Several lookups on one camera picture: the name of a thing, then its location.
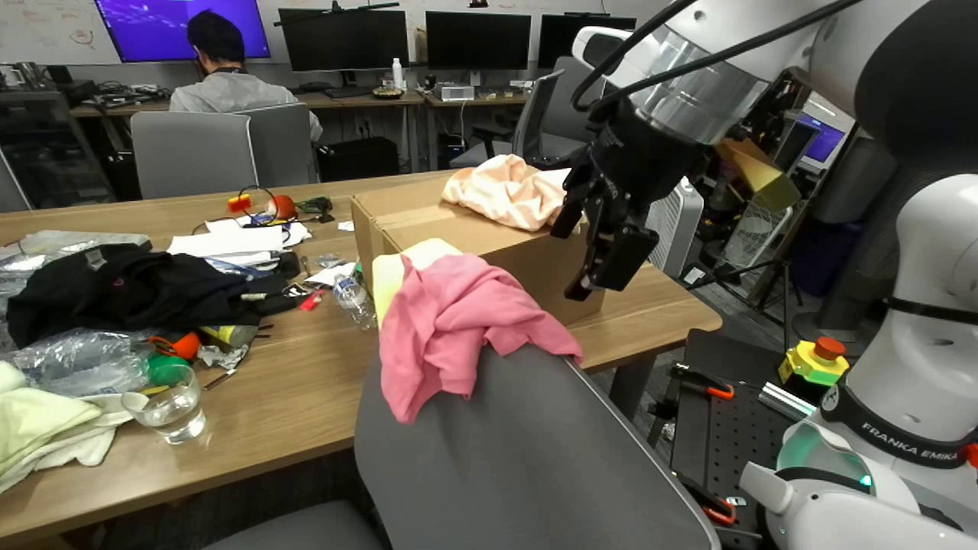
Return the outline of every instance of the brown box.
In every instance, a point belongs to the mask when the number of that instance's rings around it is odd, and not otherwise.
[[[590,319],[603,308],[603,289],[590,292],[584,303],[562,297],[584,262],[584,233],[549,239],[548,233],[498,225],[474,212],[441,201],[441,191],[443,181],[432,181],[352,198],[365,288],[371,280],[371,257],[396,255],[424,239],[443,239],[458,251],[479,255],[486,262],[507,270],[525,292],[562,324]]]

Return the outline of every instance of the computer monitor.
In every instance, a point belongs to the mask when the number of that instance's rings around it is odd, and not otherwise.
[[[293,69],[355,69],[405,61],[402,11],[277,9]]]
[[[610,14],[544,14],[539,67],[554,67],[559,55],[569,55],[581,29],[624,29],[633,30],[634,19]]]
[[[424,11],[426,67],[443,69],[522,69],[527,14]]]
[[[270,58],[255,0],[96,0],[121,61],[194,61],[187,22],[204,9],[239,24],[247,58]]]

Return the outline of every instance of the man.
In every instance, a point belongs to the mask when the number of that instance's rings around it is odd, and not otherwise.
[[[170,112],[243,112],[261,108],[299,104],[283,85],[261,84],[243,69],[241,30],[218,11],[199,11],[187,22],[187,41],[208,72],[194,85],[173,89]],[[324,129],[308,112],[308,140],[327,150]]]

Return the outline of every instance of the pink towel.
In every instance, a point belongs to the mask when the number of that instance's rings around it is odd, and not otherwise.
[[[379,384],[393,420],[412,421],[436,390],[471,397],[486,342],[498,354],[530,342],[581,360],[576,340],[511,271],[471,255],[424,271],[402,261],[402,288],[379,329]]]

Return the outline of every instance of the black cable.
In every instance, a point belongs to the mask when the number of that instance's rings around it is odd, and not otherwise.
[[[692,72],[692,69],[698,69],[698,67],[728,61],[728,58],[732,58],[732,55],[741,55],[741,51],[757,50],[757,46],[763,46],[763,43],[774,43],[774,41],[779,41],[779,36],[789,36],[789,34],[793,34],[793,30],[801,30],[801,29],[805,29],[805,24],[817,24],[817,22],[823,22],[823,19],[827,19],[827,14],[841,11],[841,9],[850,9],[850,7],[855,7],[855,4],[860,4],[860,0],[838,0],[838,4],[827,4],[827,7],[823,7],[823,9],[812,9],[812,11],[805,11],[805,14],[801,14],[801,19],[789,22],[789,24],[779,24],[779,29],[774,29],[774,30],[766,30],[766,34],[757,34],[757,36],[751,36],[751,41],[741,41],[741,43],[736,43],[736,46],[729,46],[729,50],[722,50],[722,51],[715,51],[715,55],[705,55],[705,58],[678,64],[678,67],[671,67],[671,69],[663,69],[663,72],[653,72],[653,76],[647,76],[647,81],[639,81],[639,84],[633,84],[633,85],[625,85],[625,89],[617,89],[613,96],[596,102],[590,111],[606,111],[606,108],[617,104],[621,98],[625,98],[625,96],[633,96],[633,92],[639,92],[639,89],[647,89],[647,85],[657,85],[657,84],[665,84],[665,81]]]
[[[651,14],[642,29],[634,29],[633,36],[625,36],[621,46],[613,46],[610,55],[609,55],[598,67],[592,67],[592,69],[581,81],[581,85],[573,89],[573,96],[571,96],[573,111],[581,111],[581,112],[586,111],[586,104],[581,104],[581,98],[584,98],[584,92],[586,92],[592,84],[598,84],[598,76],[603,76],[609,67],[613,67],[634,43],[642,43],[651,30],[663,29],[675,11],[688,9],[691,4],[695,4],[695,0],[675,0],[675,4],[670,4],[665,9],[659,9],[657,14]]]

